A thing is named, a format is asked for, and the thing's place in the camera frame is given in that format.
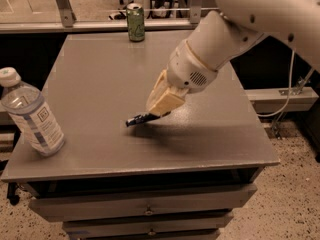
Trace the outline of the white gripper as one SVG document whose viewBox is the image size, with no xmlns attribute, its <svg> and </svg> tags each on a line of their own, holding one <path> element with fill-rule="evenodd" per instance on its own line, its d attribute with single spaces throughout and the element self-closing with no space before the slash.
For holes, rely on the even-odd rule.
<svg viewBox="0 0 320 240">
<path fill-rule="evenodd" d="M 155 116 L 175 110 L 185 103 L 186 89 L 172 90 L 172 85 L 187 88 L 190 93 L 203 91 L 217 77 L 219 65 L 205 61 L 184 39 L 171 53 L 167 70 L 161 71 L 148 99 L 146 108 Z"/>
</svg>

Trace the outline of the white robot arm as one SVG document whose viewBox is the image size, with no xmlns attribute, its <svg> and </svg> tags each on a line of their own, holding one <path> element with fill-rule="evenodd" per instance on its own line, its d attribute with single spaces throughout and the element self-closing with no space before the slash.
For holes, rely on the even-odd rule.
<svg viewBox="0 0 320 240">
<path fill-rule="evenodd" d="M 320 69 L 320 0 L 214 0 L 211 11 L 171 53 L 146 103 L 163 116 L 200 92 L 231 59 L 266 36 L 290 47 L 313 69 Z"/>
</svg>

